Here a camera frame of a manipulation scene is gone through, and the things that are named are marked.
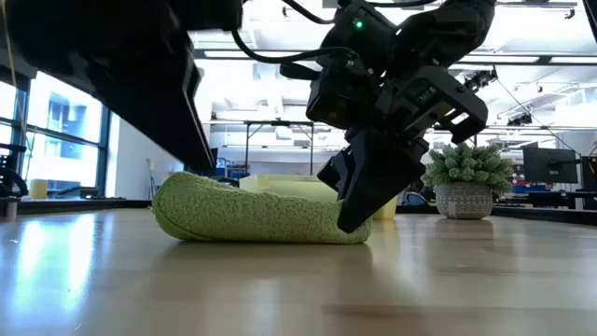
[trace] wooden table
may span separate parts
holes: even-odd
[[[594,335],[597,231],[406,215],[365,245],[185,244],[148,210],[0,224],[0,335]]]

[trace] green towel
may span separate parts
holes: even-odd
[[[357,244],[371,233],[368,221],[353,233],[336,222],[341,202],[254,193],[209,178],[177,173],[153,201],[160,227],[182,240]]]

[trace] white planter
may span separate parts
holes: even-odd
[[[454,182],[436,187],[439,213],[451,219],[482,219],[493,208],[492,191],[474,182]]]

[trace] ceiling light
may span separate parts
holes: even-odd
[[[491,65],[460,64],[456,63],[450,67],[450,70],[471,70],[471,71],[491,71]]]
[[[460,63],[536,63],[536,56],[468,55]]]
[[[236,50],[206,50],[204,51],[207,58],[233,58],[233,59],[247,59],[248,56],[242,51]],[[294,51],[257,51],[261,56],[266,57],[285,57],[297,54]]]
[[[550,63],[591,64],[597,65],[597,57],[553,57]]]
[[[242,125],[244,121],[242,120],[206,120],[202,121],[202,124],[209,124],[209,125]]]
[[[223,148],[246,148],[246,145],[223,145]],[[311,147],[297,147],[297,146],[282,146],[282,145],[249,145],[249,148],[262,149],[289,149],[289,150],[311,150]],[[313,146],[313,150],[341,150],[343,147],[338,146]]]

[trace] ceiling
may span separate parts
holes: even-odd
[[[333,8],[325,8],[322,0],[300,3],[323,18],[331,18],[334,12]],[[284,6],[279,0],[252,0],[245,4],[241,35],[251,49],[318,48],[330,27],[311,23],[291,8],[286,9],[285,16]],[[427,6],[424,10],[436,6]],[[576,15],[566,19],[572,7]],[[399,23],[419,11],[384,8],[382,12]],[[231,37],[221,32],[190,34],[195,48],[207,51],[196,63],[204,70],[202,85],[209,87],[213,115],[218,119],[306,119],[304,106],[310,93],[309,82],[282,77],[278,66],[272,64],[246,59],[213,59],[209,57],[210,49],[238,50]],[[597,57],[597,44],[582,6],[550,1],[548,7],[498,7],[492,30],[476,52]],[[482,68],[487,66],[457,64],[451,68],[451,73],[462,77]],[[526,108],[532,109],[542,123],[587,126],[582,120],[572,121],[556,114],[567,106],[591,102],[595,97],[593,88],[597,87],[597,66],[498,65],[496,70],[506,88],[494,82],[479,92],[490,110],[490,124],[505,125],[508,118],[523,111],[510,92]]]

